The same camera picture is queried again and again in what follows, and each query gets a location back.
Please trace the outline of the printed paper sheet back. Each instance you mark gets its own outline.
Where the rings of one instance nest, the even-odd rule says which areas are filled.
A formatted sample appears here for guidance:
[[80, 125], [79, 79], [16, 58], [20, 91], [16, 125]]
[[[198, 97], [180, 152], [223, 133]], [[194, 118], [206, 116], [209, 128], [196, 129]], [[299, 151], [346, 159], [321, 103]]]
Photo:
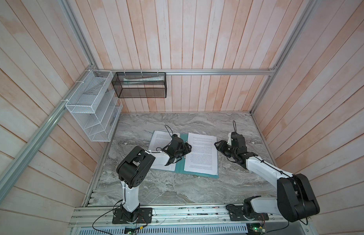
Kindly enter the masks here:
[[218, 178], [218, 151], [215, 147], [217, 138], [214, 136], [189, 133], [187, 143], [191, 152], [185, 157], [184, 171]]

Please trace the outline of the printed paper sheet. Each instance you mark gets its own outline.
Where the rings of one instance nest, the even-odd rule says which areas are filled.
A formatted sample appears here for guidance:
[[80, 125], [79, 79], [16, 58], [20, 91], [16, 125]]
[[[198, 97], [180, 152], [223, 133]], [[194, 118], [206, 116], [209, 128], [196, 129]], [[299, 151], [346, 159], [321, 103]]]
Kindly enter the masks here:
[[185, 157], [184, 171], [218, 178], [218, 151], [215, 147], [217, 138], [214, 136], [189, 133], [187, 143], [191, 152]]
[[176, 162], [181, 159], [180, 148], [183, 142], [180, 133], [175, 133], [178, 138], [172, 140], [173, 134], [155, 131], [148, 148], [148, 151], [156, 158], [151, 169], [165, 170], [174, 172]]

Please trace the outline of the green file folder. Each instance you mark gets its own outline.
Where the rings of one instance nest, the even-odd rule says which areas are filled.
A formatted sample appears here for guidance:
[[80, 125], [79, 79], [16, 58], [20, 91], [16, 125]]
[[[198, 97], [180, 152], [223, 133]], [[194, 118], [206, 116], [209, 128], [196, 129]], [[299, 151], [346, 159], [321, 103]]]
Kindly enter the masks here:
[[[169, 136], [169, 134], [167, 132], [154, 131], [153, 135], [152, 135], [152, 138], [151, 138], [151, 143], [150, 143], [150, 146], [149, 146], [149, 150], [155, 151], [156, 148], [164, 147], [170, 141], [171, 141], [171, 137]], [[171, 164], [169, 166], [157, 164], [156, 162], [157, 161], [155, 161], [153, 166], [152, 166], [153, 169], [172, 171], [172, 172], [180, 173], [180, 174], [188, 174], [188, 175], [196, 175], [196, 176], [201, 176], [201, 177], [209, 177], [209, 178], [214, 178], [214, 179], [219, 178], [218, 172], [215, 175], [212, 175], [212, 174], [206, 174], [206, 173], [196, 172], [196, 171], [185, 171], [185, 163], [186, 163], [185, 158], [183, 158], [182, 160], [178, 161], [177, 163]]]

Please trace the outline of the printed paper sheet front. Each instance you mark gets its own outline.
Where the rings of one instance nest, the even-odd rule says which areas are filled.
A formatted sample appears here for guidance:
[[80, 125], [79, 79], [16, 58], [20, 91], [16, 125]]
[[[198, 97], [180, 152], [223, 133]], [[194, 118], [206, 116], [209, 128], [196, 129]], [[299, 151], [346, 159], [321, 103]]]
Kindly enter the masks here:
[[148, 148], [148, 151], [156, 158], [151, 169], [165, 170], [174, 172], [176, 162], [181, 159], [180, 148], [183, 142], [180, 133], [175, 133], [178, 138], [172, 140], [173, 134], [155, 131]]

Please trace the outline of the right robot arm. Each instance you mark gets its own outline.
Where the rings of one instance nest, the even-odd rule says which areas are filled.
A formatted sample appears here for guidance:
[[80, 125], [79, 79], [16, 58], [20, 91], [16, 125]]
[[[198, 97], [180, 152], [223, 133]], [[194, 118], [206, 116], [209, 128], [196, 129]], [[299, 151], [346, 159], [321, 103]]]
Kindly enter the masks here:
[[251, 171], [275, 187], [275, 197], [252, 196], [242, 206], [229, 206], [241, 210], [233, 211], [237, 219], [256, 220], [268, 214], [283, 216], [289, 222], [307, 219], [320, 213], [320, 206], [308, 178], [303, 174], [292, 174], [266, 162], [256, 153], [249, 152], [245, 138], [237, 132], [229, 133], [227, 141], [216, 142], [216, 149], [242, 168]]

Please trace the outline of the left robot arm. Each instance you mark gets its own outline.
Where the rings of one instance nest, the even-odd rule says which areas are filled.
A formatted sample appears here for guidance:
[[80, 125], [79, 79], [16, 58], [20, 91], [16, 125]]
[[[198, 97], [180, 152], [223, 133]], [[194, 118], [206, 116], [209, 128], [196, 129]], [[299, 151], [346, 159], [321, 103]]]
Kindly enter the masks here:
[[131, 152], [117, 166], [116, 172], [122, 185], [122, 203], [114, 209], [113, 223], [135, 223], [151, 221], [152, 208], [141, 209], [139, 202], [139, 185], [155, 161], [160, 165], [170, 166], [183, 159], [192, 151], [192, 146], [184, 142], [177, 134], [171, 136], [171, 141], [158, 151], [145, 150], [140, 146]]

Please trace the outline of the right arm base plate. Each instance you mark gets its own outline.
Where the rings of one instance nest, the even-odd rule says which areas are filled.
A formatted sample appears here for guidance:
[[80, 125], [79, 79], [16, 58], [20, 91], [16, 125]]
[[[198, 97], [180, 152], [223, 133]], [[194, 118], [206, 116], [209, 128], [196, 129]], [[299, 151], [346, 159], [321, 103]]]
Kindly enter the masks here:
[[231, 221], [266, 221], [269, 216], [266, 213], [257, 213], [249, 205], [227, 204], [225, 206]]

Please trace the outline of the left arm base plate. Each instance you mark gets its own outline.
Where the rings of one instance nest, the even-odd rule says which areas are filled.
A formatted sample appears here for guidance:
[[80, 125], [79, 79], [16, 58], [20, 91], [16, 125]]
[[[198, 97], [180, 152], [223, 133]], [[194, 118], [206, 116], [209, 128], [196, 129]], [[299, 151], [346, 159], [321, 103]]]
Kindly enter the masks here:
[[124, 208], [114, 210], [113, 224], [149, 224], [152, 221], [152, 208], [137, 208], [133, 212], [128, 212]]

